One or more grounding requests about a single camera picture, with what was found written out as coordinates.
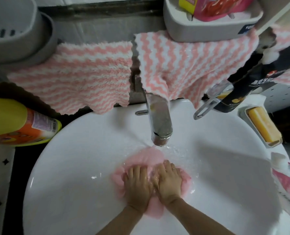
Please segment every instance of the pink cloth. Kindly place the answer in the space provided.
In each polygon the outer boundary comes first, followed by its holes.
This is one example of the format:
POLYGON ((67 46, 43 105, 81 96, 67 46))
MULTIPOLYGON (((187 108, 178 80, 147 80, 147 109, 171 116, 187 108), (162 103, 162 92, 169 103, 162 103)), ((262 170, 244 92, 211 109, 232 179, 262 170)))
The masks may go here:
POLYGON ((45 63, 10 73, 16 85, 61 114, 89 106, 97 114, 129 104, 132 43, 67 44, 45 63))
POLYGON ((189 99, 195 109, 204 93, 234 74, 258 46, 252 29, 247 35, 206 43, 177 43, 166 31, 135 35, 143 88, 167 100, 189 99))
MULTIPOLYGON (((264 51, 264 56, 262 60, 263 60, 263 63, 266 63, 266 64, 275 61, 279 57, 278 52, 290 46, 290 29, 289 28, 281 27, 278 25, 273 25, 272 30, 274 34, 276 35, 277 43, 275 46, 264 51)), ((275 78, 273 81, 276 83, 290 85, 290 69, 288 69, 279 77, 275 78)))
MULTIPOLYGON (((145 148, 139 153, 127 158, 122 166, 118 167, 115 172, 111 175, 112 181, 115 184, 116 192, 119 198, 122 198, 125 194, 124 182, 122 176, 129 170, 131 166, 143 165, 147 166, 148 179, 152 176, 153 168, 165 160, 163 153, 155 147, 145 148)), ((184 196, 191 185, 191 177, 181 169, 182 185, 181 195, 184 196)), ((163 215, 164 206, 161 204, 157 196, 153 196, 148 204, 146 215, 159 219, 163 215)))

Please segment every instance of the perforated white panel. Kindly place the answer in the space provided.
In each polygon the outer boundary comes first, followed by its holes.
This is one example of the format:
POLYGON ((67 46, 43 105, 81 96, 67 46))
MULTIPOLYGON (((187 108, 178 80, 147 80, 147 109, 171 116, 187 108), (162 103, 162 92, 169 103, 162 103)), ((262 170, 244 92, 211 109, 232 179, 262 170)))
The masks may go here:
POLYGON ((276 84, 261 93, 265 95, 265 108, 268 113, 282 110, 290 106, 290 86, 276 84))

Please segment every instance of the person's left hand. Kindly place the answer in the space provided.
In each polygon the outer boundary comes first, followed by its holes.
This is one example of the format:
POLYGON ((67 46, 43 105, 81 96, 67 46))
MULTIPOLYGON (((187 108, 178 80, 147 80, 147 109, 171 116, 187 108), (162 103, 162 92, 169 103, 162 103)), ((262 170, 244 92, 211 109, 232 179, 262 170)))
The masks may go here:
POLYGON ((140 213, 147 210, 152 184, 148 181, 147 167, 133 166, 123 176, 127 205, 140 213))

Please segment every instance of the forearm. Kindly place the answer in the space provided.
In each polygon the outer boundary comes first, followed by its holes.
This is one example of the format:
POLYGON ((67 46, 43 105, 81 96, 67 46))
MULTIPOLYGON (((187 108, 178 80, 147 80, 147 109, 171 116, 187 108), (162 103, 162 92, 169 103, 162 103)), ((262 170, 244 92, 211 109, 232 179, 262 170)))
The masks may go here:
POLYGON ((142 216, 143 214, 139 211, 126 206, 117 217, 96 235, 129 235, 142 216))
POLYGON ((187 204, 183 199, 176 199, 166 208, 180 221, 190 235, 234 235, 212 218, 187 204))

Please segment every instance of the barcode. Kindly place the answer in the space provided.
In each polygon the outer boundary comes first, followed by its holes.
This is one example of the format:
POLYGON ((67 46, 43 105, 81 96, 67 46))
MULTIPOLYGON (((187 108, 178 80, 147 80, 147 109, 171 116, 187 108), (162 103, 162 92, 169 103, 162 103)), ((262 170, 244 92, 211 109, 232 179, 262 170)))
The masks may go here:
POLYGON ((57 128, 57 122, 54 121, 54 122, 53 122, 52 131, 55 132, 55 131, 56 131, 56 128, 57 128))

